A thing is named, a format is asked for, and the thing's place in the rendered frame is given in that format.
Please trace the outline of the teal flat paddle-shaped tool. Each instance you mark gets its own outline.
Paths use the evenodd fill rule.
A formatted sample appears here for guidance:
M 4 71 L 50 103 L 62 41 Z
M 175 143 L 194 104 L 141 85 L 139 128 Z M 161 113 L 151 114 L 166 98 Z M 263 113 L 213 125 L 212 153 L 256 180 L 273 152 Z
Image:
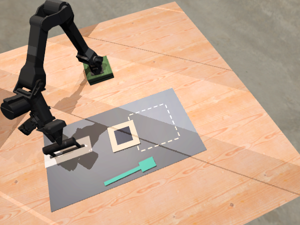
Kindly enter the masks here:
M 122 178 L 136 172 L 136 171 L 142 170 L 142 172 L 144 172 L 144 171 L 149 170 L 149 169 L 151 169 L 155 166 L 156 166 L 156 164 L 155 164 L 155 161 L 154 161 L 153 157 L 150 157 L 150 158 L 140 162 L 139 167 L 133 168 L 133 169 L 121 174 L 121 175 L 118 175 L 115 178 L 104 182 L 104 184 L 105 184 L 105 186 L 107 186 L 107 185 L 112 184 L 112 183 L 116 182 L 117 180 L 120 180 L 120 179 L 122 179 Z

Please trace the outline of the cream square tile with dark grey centre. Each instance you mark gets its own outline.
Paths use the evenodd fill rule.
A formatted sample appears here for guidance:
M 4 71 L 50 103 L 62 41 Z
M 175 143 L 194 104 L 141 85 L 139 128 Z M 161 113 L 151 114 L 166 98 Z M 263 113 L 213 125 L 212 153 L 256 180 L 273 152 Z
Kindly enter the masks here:
M 133 120 L 107 128 L 113 153 L 140 144 Z

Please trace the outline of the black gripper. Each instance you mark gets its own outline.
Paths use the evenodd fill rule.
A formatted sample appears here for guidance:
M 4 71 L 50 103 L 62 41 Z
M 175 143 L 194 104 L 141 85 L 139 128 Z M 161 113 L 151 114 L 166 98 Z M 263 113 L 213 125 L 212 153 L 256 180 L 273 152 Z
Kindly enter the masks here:
M 56 141 L 58 145 L 62 145 L 63 128 L 67 125 L 64 120 L 56 119 L 50 109 L 51 107 L 46 104 L 40 108 L 31 110 L 30 113 L 36 115 L 43 124 L 41 127 L 37 126 L 36 130 L 43 132 L 52 143 Z

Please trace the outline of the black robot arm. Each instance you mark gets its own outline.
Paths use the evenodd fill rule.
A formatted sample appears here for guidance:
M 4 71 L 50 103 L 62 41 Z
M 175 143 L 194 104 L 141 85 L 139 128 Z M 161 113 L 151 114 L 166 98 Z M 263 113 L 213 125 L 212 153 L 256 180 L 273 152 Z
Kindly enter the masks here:
M 79 62 L 89 65 L 91 75 L 101 74 L 104 70 L 103 57 L 87 46 L 74 23 L 74 13 L 69 3 L 61 0 L 46 0 L 31 16 L 29 23 L 27 58 L 13 90 L 16 95 L 3 99 L 4 103 L 0 107 L 3 115 L 9 120 L 46 105 L 41 92 L 46 90 L 44 58 L 48 31 L 52 27 L 58 25 L 62 27 L 78 51 L 76 58 Z M 23 90 L 23 87 L 30 91 Z M 17 129 L 25 135 L 30 135 L 37 126 L 43 126 L 41 120 L 30 113 L 30 118 Z

